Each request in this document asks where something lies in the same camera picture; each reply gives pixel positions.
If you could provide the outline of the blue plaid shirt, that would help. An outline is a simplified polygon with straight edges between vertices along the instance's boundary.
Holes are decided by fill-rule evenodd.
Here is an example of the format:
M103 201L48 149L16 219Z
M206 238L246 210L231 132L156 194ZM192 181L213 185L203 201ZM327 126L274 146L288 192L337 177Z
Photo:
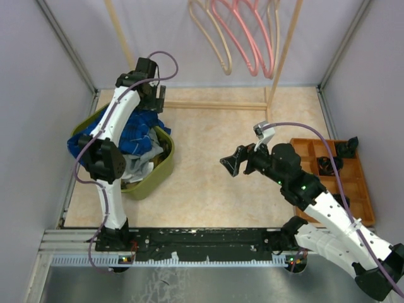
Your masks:
M76 158L80 151L80 138L89 136L95 129L95 126L103 118L106 107L94 114L93 121L89 122L81 131L75 133L67 141L67 148L70 154ZM140 156L152 149L151 130L158 126L167 134L171 134L168 128L159 118L158 114L150 110L133 110L127 123L124 126L121 137L119 139L118 149L122 154L130 154Z

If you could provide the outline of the wooden hanger with blue shirt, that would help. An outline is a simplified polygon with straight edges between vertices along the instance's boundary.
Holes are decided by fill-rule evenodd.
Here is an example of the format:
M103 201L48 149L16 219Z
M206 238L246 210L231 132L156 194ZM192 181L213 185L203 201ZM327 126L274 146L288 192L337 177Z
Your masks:
M222 29L213 16L211 4L212 1L190 0L187 2L192 21L209 43L224 75L230 76L233 68L232 55Z

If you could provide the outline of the light wooden hanger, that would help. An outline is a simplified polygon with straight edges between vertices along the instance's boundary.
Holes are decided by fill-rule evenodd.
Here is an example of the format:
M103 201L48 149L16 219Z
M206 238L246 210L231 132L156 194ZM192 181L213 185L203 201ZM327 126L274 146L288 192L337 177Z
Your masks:
M268 28L270 30L270 40L273 50L273 71L270 76L272 80L275 77L278 61L280 58L280 18L279 18L280 2L277 0L268 1L266 16L268 20Z

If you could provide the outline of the grey shirt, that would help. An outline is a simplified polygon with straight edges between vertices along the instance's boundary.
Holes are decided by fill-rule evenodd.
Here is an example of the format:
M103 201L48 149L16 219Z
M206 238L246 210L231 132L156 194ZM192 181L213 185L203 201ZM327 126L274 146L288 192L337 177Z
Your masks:
M142 160L151 161L153 158L163 153L163 148L160 146L157 133L154 129L149 130L148 134L146 135L146 138L149 139L148 142L151 144L150 148L147 148L146 151L141 154L135 154L135 155L124 154L123 157L129 156L133 158L141 158Z

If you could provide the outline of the white shirt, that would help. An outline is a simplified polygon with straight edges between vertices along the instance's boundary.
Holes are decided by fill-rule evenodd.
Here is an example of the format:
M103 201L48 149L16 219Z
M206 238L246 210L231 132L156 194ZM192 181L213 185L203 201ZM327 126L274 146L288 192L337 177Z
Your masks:
M124 157L126 168L121 177L123 182L134 183L142 181L154 169L154 163L141 158Z

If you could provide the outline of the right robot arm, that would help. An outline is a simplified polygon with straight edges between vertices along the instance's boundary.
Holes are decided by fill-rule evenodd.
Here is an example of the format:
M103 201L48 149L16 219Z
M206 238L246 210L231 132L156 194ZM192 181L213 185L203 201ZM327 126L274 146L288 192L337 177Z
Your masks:
M241 145L233 155L220 160L233 177L242 162L246 163L246 175L259 172L276 182L286 201L328 229L324 233L307 220L293 217L289 222L294 227L282 234L286 248L314 251L345 270L370 298L387 298L403 277L403 244L392 245L361 219L350 218L319 178L302 170L301 157L291 144L277 144L271 151L265 145Z

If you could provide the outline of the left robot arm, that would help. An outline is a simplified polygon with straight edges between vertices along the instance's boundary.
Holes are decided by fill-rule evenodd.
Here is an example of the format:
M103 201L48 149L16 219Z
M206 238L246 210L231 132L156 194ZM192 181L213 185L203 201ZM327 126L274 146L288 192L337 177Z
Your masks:
M159 85L161 81L158 64L150 56L139 58L132 71L116 80L113 98L92 131L78 137L76 163L97 187L103 212L102 223L90 239L98 251L123 251L132 243L122 204L121 180L127 162L120 141L134 111L153 117L163 111L165 87Z

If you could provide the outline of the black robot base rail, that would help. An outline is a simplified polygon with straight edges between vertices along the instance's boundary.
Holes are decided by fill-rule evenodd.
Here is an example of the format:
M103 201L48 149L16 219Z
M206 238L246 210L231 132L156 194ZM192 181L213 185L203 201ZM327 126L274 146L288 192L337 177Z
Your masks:
M312 252L290 234L270 228L130 228L129 235L93 237L92 229L44 232L39 253L52 266L131 268L278 267L300 273Z

